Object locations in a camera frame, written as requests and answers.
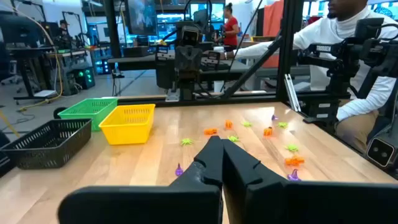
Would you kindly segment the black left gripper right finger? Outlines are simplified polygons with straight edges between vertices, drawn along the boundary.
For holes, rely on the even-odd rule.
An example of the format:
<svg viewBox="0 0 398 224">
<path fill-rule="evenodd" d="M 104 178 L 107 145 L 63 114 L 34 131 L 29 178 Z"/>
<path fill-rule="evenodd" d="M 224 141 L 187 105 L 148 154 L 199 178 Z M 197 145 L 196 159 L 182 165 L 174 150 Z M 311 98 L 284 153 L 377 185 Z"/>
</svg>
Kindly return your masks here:
<svg viewBox="0 0 398 224">
<path fill-rule="evenodd" d="M 223 140 L 223 187 L 230 223 L 397 224 L 397 186 L 293 181 Z"/>
</svg>

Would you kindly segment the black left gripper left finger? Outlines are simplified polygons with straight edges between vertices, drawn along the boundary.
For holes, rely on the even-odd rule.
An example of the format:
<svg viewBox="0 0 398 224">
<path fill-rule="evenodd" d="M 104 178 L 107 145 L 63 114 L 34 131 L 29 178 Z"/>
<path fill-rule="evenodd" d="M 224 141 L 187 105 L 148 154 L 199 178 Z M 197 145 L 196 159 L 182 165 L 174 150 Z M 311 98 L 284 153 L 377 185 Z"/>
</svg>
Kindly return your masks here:
<svg viewBox="0 0 398 224">
<path fill-rule="evenodd" d="M 68 194 L 60 223 L 221 223 L 223 142 L 212 136 L 168 186 L 90 186 Z"/>
</svg>

